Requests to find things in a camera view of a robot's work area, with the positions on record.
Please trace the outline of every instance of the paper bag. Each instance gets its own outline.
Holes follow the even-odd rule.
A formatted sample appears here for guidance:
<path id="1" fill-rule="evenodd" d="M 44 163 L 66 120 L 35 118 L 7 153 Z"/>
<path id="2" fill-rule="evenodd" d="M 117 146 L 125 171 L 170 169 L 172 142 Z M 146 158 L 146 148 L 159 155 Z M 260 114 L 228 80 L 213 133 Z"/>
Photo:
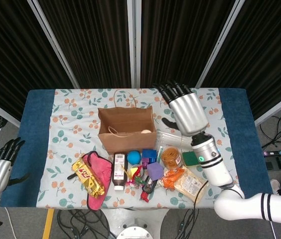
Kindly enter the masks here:
<path id="1" fill-rule="evenodd" d="M 156 142 L 156 129 L 152 118 L 152 107 L 99 108 L 101 127 L 99 138 L 109 154 L 116 152 L 152 149 Z M 148 129 L 151 133 L 141 133 Z"/>

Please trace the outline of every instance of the purple cube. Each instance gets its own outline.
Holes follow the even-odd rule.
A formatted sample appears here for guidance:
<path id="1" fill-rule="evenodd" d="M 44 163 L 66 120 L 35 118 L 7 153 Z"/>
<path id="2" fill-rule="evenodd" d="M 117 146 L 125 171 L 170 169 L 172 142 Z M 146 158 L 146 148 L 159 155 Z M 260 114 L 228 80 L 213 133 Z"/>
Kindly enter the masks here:
<path id="1" fill-rule="evenodd" d="M 152 181 L 160 179 L 164 176 L 164 168 L 157 162 L 148 164 L 147 171 Z"/>

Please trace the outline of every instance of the pink cloth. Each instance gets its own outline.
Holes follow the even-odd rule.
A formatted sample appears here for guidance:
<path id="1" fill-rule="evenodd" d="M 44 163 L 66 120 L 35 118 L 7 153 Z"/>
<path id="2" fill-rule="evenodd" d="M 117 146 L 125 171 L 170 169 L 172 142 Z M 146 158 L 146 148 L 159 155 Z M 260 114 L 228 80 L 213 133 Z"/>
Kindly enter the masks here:
<path id="1" fill-rule="evenodd" d="M 107 191 L 111 183 L 112 163 L 98 155 L 96 151 L 91 151 L 83 157 L 83 161 L 88 164 L 104 185 L 105 193 L 98 198 L 88 195 L 88 207 L 92 210 L 99 210 L 104 202 Z"/>

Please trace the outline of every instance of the gray carpet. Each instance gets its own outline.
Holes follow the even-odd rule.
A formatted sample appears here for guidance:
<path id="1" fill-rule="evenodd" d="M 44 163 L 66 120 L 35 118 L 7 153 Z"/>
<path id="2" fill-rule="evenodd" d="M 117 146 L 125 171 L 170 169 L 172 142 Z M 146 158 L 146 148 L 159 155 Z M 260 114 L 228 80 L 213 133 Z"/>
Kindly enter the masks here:
<path id="1" fill-rule="evenodd" d="M 269 119 L 263 124 L 263 130 L 270 136 L 274 136 L 276 121 Z M 265 136 L 257 128 L 262 144 L 268 142 Z M 11 138 L 17 136 L 18 128 L 8 123 L 0 132 L 0 148 Z M 278 147 L 270 145 L 267 150 L 281 150 L 281 144 Z M 281 171 L 271 172 L 271 178 L 281 179 Z M 45 209 L 36 208 L 9 208 L 12 223 L 18 239 L 39 239 L 42 238 L 46 212 Z M 178 224 L 180 223 L 185 211 L 170 210 L 161 227 L 161 238 L 171 239 L 177 233 Z M 52 223 L 52 239 L 64 239 L 66 236 L 57 225 L 56 214 Z M 63 217 L 64 223 L 69 223 L 70 216 Z M 13 239 L 12 231 L 8 222 L 6 212 L 0 208 L 0 221 L 3 226 L 0 228 L 0 239 Z M 276 234 L 281 239 L 281 224 L 275 224 Z M 190 239 L 273 239 L 269 222 L 262 220 L 238 220 L 226 221 L 219 218 L 212 209 L 200 210 L 196 226 L 190 236 Z"/>

